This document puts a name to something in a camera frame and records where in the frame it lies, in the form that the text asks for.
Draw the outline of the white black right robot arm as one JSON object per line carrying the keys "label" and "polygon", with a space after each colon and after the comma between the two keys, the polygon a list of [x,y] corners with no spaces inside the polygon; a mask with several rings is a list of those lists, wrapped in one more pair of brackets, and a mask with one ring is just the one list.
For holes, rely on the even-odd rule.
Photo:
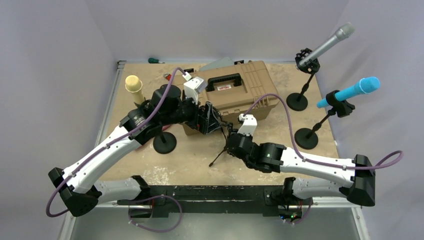
{"label": "white black right robot arm", "polygon": [[247,168],[263,173],[297,173],[313,179],[286,179],[280,196],[288,204],[312,197],[341,197],[350,203],[373,207],[376,173],[368,157],[330,158],[267,142],[256,144],[251,136],[231,134],[225,145],[227,153],[241,159]]}

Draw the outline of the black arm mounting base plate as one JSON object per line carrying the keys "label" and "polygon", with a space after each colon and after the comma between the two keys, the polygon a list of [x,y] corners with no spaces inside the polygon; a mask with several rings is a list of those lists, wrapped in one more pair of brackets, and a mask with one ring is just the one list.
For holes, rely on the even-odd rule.
{"label": "black arm mounting base plate", "polygon": [[283,185],[150,185],[134,200],[118,200],[134,209],[152,206],[155,218],[170,213],[261,214],[264,217],[301,216],[312,198],[290,195]]}

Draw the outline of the black tripod shock mount stand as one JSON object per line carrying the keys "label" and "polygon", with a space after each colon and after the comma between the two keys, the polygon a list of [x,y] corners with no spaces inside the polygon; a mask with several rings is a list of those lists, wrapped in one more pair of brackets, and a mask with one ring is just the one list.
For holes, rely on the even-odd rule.
{"label": "black tripod shock mount stand", "polygon": [[223,119],[223,116],[221,115],[221,113],[218,110],[213,110],[213,114],[215,117],[218,118],[219,122],[220,122],[220,130],[221,133],[224,137],[225,143],[224,143],[224,147],[222,149],[222,151],[216,156],[216,158],[208,165],[209,167],[212,167],[215,163],[215,161],[225,152],[227,152],[227,142],[228,142],[228,137],[232,134],[235,133],[236,130],[234,129],[234,123],[231,121],[226,121]]}

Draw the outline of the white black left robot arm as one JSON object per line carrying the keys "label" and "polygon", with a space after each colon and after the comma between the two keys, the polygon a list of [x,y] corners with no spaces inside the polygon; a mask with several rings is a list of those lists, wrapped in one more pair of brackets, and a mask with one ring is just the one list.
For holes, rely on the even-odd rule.
{"label": "white black left robot arm", "polygon": [[162,132],[164,126],[185,124],[206,135],[220,129],[221,120],[221,114],[212,103],[207,101],[200,105],[177,86],[164,84],[153,92],[151,99],[131,110],[89,154],[65,169],[53,168],[48,176],[58,188],[67,211],[75,217],[111,201],[142,205],[149,199],[150,187],[141,176],[115,181],[100,181],[99,178],[152,138],[175,143],[175,137]]}

